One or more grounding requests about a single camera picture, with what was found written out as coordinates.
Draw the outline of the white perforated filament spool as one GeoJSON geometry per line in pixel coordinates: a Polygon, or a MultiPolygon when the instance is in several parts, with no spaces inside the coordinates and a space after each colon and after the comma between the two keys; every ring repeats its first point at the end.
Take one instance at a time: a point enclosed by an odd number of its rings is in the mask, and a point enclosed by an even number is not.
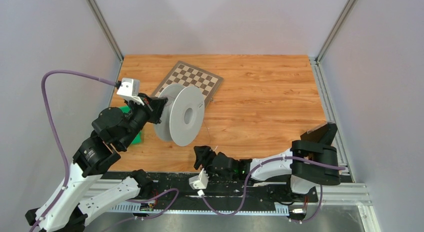
{"type": "Polygon", "coordinates": [[[192,143],[200,132],[205,115],[205,100],[200,89],[171,84],[161,91],[159,97],[168,101],[161,123],[154,125],[156,136],[180,147],[192,143]]]}

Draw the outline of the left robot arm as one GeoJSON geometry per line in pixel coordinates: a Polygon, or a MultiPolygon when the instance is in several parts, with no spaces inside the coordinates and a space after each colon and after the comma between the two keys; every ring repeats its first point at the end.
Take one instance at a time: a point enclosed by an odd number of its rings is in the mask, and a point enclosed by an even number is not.
{"type": "Polygon", "coordinates": [[[59,186],[45,205],[26,212],[31,231],[36,227],[41,231],[83,231],[113,206],[134,198],[149,199],[153,195],[153,181],[140,169],[118,185],[89,199],[83,198],[120,159],[119,153],[127,150],[146,123],[160,123],[168,99],[150,98],[143,93],[137,97],[141,103],[128,101],[128,113],[109,107],[92,122],[94,130],[72,157],[65,185],[59,186]]]}

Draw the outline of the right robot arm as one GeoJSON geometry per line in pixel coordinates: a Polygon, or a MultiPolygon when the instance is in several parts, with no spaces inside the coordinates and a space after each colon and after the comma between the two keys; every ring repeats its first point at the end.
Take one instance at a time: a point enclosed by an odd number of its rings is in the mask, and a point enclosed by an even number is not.
{"type": "Polygon", "coordinates": [[[188,182],[191,188],[198,190],[205,189],[212,176],[249,182],[289,175],[285,193],[296,201],[316,185],[339,185],[340,172],[344,170],[338,165],[335,147],[305,140],[293,141],[291,148],[277,155],[253,159],[236,160],[222,152],[216,153],[209,146],[193,149],[194,168],[200,172],[188,182]]]}

